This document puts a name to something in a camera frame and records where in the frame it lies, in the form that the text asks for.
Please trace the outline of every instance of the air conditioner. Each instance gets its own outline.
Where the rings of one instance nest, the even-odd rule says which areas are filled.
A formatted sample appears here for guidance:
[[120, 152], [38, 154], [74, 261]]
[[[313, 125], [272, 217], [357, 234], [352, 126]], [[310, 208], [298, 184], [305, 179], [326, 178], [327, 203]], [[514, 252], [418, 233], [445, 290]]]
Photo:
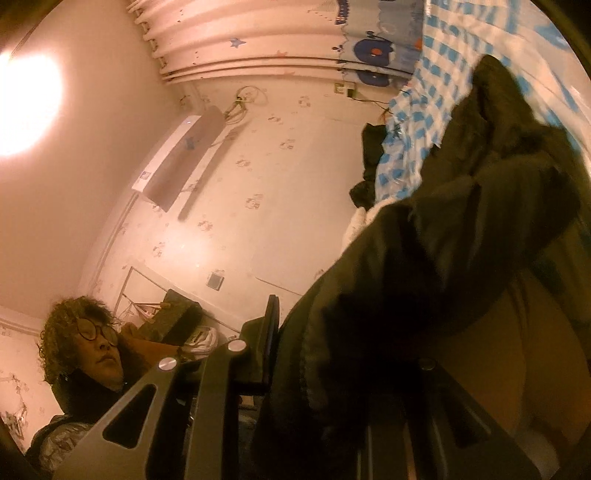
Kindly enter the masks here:
[[168, 212], [225, 126], [224, 114], [217, 107], [203, 115], [187, 115], [161, 142], [132, 188]]

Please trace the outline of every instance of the black cloth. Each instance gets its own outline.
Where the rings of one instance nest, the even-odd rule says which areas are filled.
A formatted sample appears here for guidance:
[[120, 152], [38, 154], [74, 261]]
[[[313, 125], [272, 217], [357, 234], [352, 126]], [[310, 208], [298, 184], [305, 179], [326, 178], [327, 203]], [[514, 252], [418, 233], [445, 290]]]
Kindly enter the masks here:
[[39, 463], [41, 445], [47, 436], [56, 428], [66, 423], [83, 422], [96, 423], [129, 389], [126, 384], [121, 392], [114, 392], [79, 369], [74, 370], [67, 377], [60, 379], [51, 386], [51, 390], [64, 415], [57, 415], [51, 422], [39, 430], [31, 441], [25, 457], [29, 463], [41, 474], [46, 476]]
[[363, 142], [363, 181], [353, 187], [349, 196], [357, 208], [369, 210], [375, 203], [375, 173], [384, 154], [382, 142], [386, 138], [385, 125], [366, 124], [361, 133]]
[[484, 57], [421, 187], [383, 207], [286, 318], [254, 436], [262, 471], [347, 478], [372, 366], [396, 356], [388, 339], [482, 317], [576, 217], [579, 168], [566, 133], [539, 124], [510, 73]]

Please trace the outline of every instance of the blue and white checkered fabric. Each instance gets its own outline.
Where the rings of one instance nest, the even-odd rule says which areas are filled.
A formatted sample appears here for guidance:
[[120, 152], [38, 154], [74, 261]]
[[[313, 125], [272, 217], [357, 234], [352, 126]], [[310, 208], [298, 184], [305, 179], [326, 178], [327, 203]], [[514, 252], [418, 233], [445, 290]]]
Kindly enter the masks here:
[[539, 121], [568, 129], [588, 166], [591, 82], [550, 20], [529, 0], [430, 2], [414, 76], [389, 104], [376, 202], [406, 198], [420, 185], [423, 160], [470, 92], [472, 70], [484, 54], [509, 68]]

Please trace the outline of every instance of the light bulb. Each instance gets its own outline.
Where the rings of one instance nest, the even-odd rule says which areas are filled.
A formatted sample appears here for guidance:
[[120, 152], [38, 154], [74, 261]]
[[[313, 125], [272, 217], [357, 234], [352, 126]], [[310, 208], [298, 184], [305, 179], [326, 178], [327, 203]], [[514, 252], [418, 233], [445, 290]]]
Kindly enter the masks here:
[[60, 72], [50, 58], [0, 56], [0, 155], [32, 147], [56, 117], [61, 96]]

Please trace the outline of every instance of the eyeglasses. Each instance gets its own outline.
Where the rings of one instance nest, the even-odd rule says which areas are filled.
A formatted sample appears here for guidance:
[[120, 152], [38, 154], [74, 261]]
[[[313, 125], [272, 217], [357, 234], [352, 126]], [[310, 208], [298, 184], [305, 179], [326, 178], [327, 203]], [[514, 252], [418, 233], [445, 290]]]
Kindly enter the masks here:
[[119, 342], [117, 332], [108, 325], [96, 325], [88, 319], [76, 319], [76, 326], [78, 327], [78, 333], [86, 340], [94, 340], [100, 332], [112, 346], [117, 346]]

